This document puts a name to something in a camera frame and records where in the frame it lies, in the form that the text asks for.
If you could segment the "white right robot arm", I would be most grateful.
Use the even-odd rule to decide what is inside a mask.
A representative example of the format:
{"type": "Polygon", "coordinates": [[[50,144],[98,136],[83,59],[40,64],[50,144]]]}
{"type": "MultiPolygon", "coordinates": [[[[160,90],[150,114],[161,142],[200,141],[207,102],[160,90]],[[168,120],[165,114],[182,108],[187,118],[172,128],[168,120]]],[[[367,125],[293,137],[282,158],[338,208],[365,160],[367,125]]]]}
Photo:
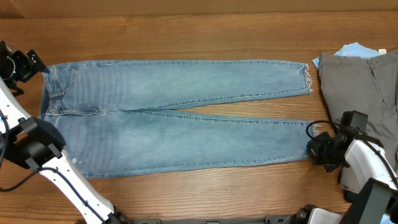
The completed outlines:
{"type": "Polygon", "coordinates": [[[378,139],[355,129],[339,129],[331,138],[327,132],[312,137],[307,149],[316,165],[326,171],[340,166],[350,176],[345,190],[353,192],[344,215],[314,205],[300,208],[285,223],[397,223],[397,175],[388,164],[378,139]]]}

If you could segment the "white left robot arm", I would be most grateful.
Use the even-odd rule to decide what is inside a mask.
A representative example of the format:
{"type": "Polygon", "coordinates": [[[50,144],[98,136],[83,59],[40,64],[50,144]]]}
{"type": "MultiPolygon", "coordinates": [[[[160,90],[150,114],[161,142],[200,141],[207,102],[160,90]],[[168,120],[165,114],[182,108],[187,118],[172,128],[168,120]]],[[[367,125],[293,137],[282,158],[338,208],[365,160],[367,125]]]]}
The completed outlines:
{"type": "Polygon", "coordinates": [[[12,51],[1,41],[1,160],[32,170],[18,184],[1,191],[13,191],[40,174],[69,199],[85,223],[131,223],[77,170],[58,129],[31,116],[16,100],[24,92],[17,82],[25,83],[39,72],[48,69],[34,50],[12,51]]]}

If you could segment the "light blue denim jeans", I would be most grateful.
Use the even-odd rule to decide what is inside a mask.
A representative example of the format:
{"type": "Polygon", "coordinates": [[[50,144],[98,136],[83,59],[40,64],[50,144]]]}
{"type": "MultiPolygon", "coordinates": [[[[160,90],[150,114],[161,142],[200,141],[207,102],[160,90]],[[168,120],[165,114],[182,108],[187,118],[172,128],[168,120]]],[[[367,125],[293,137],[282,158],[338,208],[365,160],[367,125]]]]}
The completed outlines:
{"type": "Polygon", "coordinates": [[[261,166],[307,157],[307,122],[192,113],[311,91],[283,60],[92,60],[51,65],[40,118],[87,178],[261,166]]]}

